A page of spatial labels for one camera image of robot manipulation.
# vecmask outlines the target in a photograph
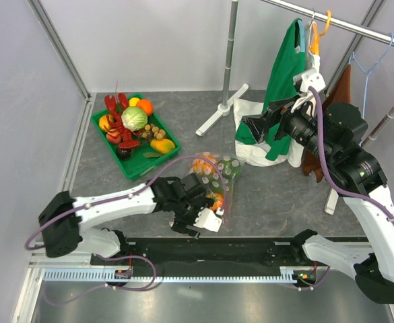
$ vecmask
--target green shirt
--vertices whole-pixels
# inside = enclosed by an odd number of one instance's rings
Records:
[[[269,84],[265,92],[263,112],[272,101],[291,98],[297,95],[292,82],[293,76],[300,74],[306,69],[306,53],[304,42],[304,26],[301,19],[296,19],[286,31],[284,41],[280,46],[275,63],[271,70]],[[268,160],[276,160],[279,155],[286,155],[290,146],[291,137],[274,141],[279,125],[271,127],[265,140],[271,149],[265,156]],[[241,122],[236,133],[236,140],[246,145],[256,144],[249,128]]]

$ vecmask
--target brown cloth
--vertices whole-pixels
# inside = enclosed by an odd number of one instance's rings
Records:
[[[343,71],[341,77],[337,80],[335,87],[327,99],[325,99],[323,103],[323,112],[326,111],[330,104],[336,102],[351,103],[351,65],[346,66],[345,71]],[[324,178],[319,158],[315,157],[308,151],[306,151],[306,154],[304,155],[302,169],[305,176],[309,176],[311,172],[314,172],[317,177],[317,183],[322,181]]]

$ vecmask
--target cabbage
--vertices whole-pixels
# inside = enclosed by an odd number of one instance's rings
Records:
[[[122,123],[131,131],[140,130],[147,124],[147,114],[138,106],[130,106],[122,113]]]

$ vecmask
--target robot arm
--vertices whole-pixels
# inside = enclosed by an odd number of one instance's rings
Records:
[[[193,237],[199,236],[197,228],[219,230],[223,211],[218,209],[215,214],[210,209],[214,202],[206,198],[206,189],[194,174],[183,179],[158,178],[142,190],[144,187],[145,184],[140,184],[121,192],[75,199],[69,192],[57,194],[38,218],[40,225],[64,211],[76,211],[42,232],[47,256],[60,257],[74,250],[103,257],[126,252],[123,249],[127,247],[126,239],[120,231],[94,226],[129,215],[172,211],[172,230]]]
[[[308,89],[313,86],[310,80],[315,81],[319,76],[317,73],[314,77],[305,75],[301,77],[301,84],[296,83],[297,88]],[[272,102],[261,118],[265,117],[266,124],[280,124],[275,139],[289,135],[313,155],[319,156],[317,120],[307,113],[307,104],[298,108],[296,104],[299,101],[304,103],[308,97],[305,92],[291,99]],[[296,236],[295,247],[304,259],[328,264],[355,279],[371,300],[394,304],[394,206],[380,164],[359,145],[367,124],[357,107],[335,103],[326,110],[323,125],[327,168],[334,183],[344,191],[370,197],[387,208],[393,218],[388,218],[373,203],[344,196],[372,249],[339,246],[311,230]]]

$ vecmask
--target red lobster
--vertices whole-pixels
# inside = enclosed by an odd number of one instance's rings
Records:
[[[119,143],[119,148],[121,149],[132,149],[140,146],[140,142],[137,139],[132,138],[133,132],[130,131],[128,128],[125,128],[122,123],[122,113],[123,111],[129,107],[129,102],[124,93],[119,93],[117,98],[119,99],[119,102],[121,103],[122,106],[122,111],[117,112],[117,103],[116,103],[116,98],[114,96],[105,96],[104,102],[107,107],[107,110],[110,112],[110,114],[114,118],[114,122],[111,122],[109,118],[107,118],[107,121],[109,125],[112,128],[117,129],[119,132],[117,137],[119,136],[122,137],[122,142]]]

